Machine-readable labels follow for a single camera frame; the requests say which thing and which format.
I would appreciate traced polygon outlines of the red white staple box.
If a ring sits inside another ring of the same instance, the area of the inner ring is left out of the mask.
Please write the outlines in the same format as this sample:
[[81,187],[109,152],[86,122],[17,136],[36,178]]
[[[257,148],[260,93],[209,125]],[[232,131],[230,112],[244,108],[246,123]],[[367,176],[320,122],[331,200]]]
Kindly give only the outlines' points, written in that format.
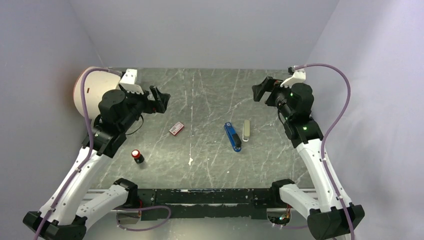
[[175,123],[170,129],[169,129],[169,133],[176,137],[183,129],[185,128],[185,125],[183,123],[181,123],[180,121],[178,121],[177,123]]

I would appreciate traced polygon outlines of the blue black stapler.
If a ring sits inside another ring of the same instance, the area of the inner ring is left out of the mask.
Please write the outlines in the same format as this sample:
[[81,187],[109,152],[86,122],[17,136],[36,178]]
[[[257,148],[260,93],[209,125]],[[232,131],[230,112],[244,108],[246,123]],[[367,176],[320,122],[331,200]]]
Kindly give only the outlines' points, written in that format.
[[237,134],[236,129],[233,127],[233,125],[230,122],[226,122],[224,124],[224,129],[229,139],[229,142],[232,146],[232,149],[235,152],[240,152],[242,150],[242,140]]

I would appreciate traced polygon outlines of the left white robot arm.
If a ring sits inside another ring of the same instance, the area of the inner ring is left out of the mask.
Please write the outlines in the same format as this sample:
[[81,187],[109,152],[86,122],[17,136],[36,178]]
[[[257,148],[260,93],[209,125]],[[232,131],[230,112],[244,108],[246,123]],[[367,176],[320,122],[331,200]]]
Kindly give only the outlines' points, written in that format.
[[83,198],[95,176],[127,140],[129,128],[143,114],[163,114],[170,97],[155,86],[142,91],[119,87],[102,94],[95,103],[97,113],[88,120],[87,137],[71,170],[50,199],[23,218],[36,239],[81,240],[94,223],[112,210],[145,210],[138,186],[124,178],[87,203],[83,203]]

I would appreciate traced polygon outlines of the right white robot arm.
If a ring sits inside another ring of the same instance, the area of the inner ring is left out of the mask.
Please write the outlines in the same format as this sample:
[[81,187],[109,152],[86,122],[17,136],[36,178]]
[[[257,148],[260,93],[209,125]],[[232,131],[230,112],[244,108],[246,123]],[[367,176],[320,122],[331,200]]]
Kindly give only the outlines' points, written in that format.
[[282,80],[266,77],[252,86],[253,100],[265,101],[277,109],[284,132],[300,155],[311,177],[316,198],[301,190],[292,180],[273,182],[270,202],[295,209],[307,221],[316,240],[353,240],[355,228],[365,216],[363,207],[355,205],[340,183],[324,146],[325,136],[311,116],[314,96],[305,83],[284,86]]

